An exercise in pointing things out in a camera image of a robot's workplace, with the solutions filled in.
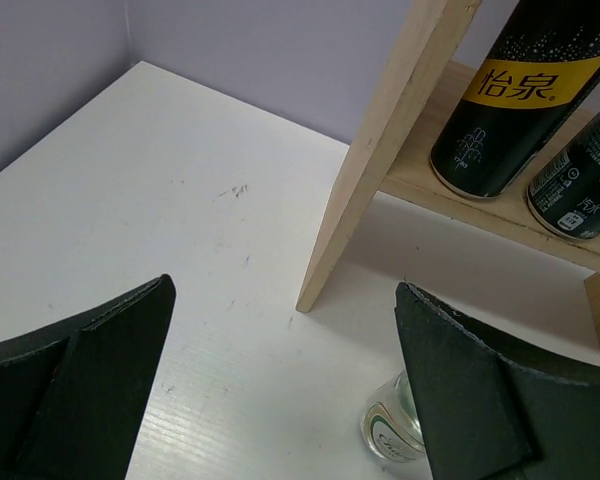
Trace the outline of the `clear glass bottle green cap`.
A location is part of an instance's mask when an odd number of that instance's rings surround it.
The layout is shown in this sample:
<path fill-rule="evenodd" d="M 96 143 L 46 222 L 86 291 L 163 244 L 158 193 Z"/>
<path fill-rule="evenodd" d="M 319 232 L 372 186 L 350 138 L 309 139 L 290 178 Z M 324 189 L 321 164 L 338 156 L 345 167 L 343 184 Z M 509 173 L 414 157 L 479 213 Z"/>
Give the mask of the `clear glass bottle green cap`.
<path fill-rule="evenodd" d="M 360 428 L 367 447 L 382 460 L 407 464 L 426 458 L 411 383 L 405 370 L 370 397 Z"/>

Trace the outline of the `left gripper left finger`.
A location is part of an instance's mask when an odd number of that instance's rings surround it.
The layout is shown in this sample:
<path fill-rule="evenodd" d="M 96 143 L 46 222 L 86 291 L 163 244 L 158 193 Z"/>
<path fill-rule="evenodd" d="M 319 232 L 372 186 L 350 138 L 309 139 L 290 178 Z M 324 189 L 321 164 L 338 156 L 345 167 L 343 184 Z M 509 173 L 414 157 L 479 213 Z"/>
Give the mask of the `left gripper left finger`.
<path fill-rule="evenodd" d="M 163 274 L 0 342 L 0 479 L 125 478 L 175 300 Z"/>

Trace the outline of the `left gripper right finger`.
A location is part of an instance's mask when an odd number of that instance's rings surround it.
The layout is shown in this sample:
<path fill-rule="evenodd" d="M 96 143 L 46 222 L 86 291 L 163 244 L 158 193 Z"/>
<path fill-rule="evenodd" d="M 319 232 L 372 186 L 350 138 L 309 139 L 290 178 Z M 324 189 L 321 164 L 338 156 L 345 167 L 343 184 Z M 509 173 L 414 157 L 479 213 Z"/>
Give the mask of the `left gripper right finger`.
<path fill-rule="evenodd" d="M 600 367 L 406 282 L 397 331 L 436 479 L 600 479 Z"/>

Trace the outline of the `black can yellow label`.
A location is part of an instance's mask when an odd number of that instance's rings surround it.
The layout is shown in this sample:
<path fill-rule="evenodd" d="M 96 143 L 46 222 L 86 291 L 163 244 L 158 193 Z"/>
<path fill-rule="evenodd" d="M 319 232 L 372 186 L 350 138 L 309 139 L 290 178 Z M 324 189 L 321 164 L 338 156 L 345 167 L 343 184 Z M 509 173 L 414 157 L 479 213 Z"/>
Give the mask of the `black can yellow label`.
<path fill-rule="evenodd" d="M 580 241 L 600 235 L 600 112 L 539 171 L 526 197 L 553 233 Z"/>

